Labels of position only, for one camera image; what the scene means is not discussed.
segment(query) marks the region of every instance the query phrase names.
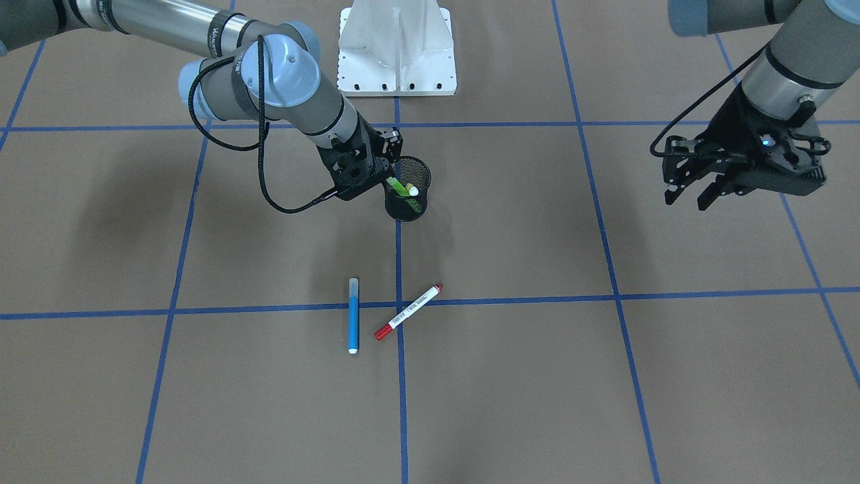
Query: white plastic base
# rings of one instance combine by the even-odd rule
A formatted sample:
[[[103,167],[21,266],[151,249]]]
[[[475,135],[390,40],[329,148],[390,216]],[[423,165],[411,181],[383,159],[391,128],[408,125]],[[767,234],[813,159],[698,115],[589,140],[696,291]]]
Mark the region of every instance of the white plastic base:
[[[337,87],[346,96],[457,91],[451,12],[435,0],[355,0],[341,12],[339,44]]]

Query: pen holder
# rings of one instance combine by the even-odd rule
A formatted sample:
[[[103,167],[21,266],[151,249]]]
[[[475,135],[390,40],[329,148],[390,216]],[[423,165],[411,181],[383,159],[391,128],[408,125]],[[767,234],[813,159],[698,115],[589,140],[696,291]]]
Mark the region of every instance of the pen holder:
[[[430,189],[430,169],[418,158],[402,156],[394,163],[396,178],[406,185],[412,183],[418,195],[402,196],[383,183],[385,188],[385,211],[394,220],[410,222],[417,220],[427,211],[427,190]]]

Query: red marker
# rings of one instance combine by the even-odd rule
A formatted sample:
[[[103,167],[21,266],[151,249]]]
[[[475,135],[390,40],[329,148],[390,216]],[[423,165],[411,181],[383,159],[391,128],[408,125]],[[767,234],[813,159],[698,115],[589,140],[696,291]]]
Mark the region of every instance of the red marker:
[[[378,331],[373,333],[373,336],[376,337],[377,340],[382,341],[382,338],[385,338],[385,335],[390,333],[394,328],[400,326],[400,323],[403,323],[409,316],[411,316],[415,311],[421,309],[421,306],[427,304],[432,298],[436,297],[438,293],[442,292],[442,284],[436,284],[430,289],[427,290],[426,293],[422,294],[421,297],[415,300],[412,304],[409,305],[406,309],[403,309],[400,314],[394,317],[393,320],[385,323],[384,326],[379,328]]]

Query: blue marker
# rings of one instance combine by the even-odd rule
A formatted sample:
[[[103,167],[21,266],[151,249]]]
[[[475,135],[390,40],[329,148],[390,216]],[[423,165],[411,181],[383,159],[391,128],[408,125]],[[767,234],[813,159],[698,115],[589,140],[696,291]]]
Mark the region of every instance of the blue marker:
[[[359,280],[349,280],[349,354],[359,352]]]

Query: light blue cap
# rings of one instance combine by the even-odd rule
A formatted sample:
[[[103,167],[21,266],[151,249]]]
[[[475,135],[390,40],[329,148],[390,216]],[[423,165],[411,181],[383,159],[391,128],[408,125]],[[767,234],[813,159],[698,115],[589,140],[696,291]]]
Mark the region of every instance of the light blue cap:
[[[266,73],[266,105],[291,108],[307,101],[320,86],[320,67],[308,51],[283,34],[263,38],[263,66]],[[258,41],[242,58],[242,80],[251,96],[257,97]]]
[[[323,55],[323,47],[320,45],[320,39],[316,36],[314,29],[310,28],[308,24],[299,22],[298,20],[287,22],[286,25],[289,25],[298,31],[298,34],[301,35],[302,40],[304,40],[304,44],[308,47],[310,55],[314,56],[316,62],[319,62],[320,57]]]
[[[842,20],[860,25],[860,2],[857,0],[824,0],[824,3]]]
[[[675,35],[708,34],[708,0],[669,0],[669,25]]]
[[[188,92],[191,90],[191,84],[194,82],[194,78],[200,74],[201,64],[203,64],[203,59],[195,60],[194,62],[186,64],[185,67],[182,67],[182,70],[179,71],[179,83],[177,85],[179,87],[179,99],[182,101],[182,104],[188,105]],[[206,102],[206,98],[203,96],[203,90],[200,86],[197,86],[197,91],[194,92],[194,113],[200,118],[210,120],[218,119],[218,117],[209,108],[209,103]]]

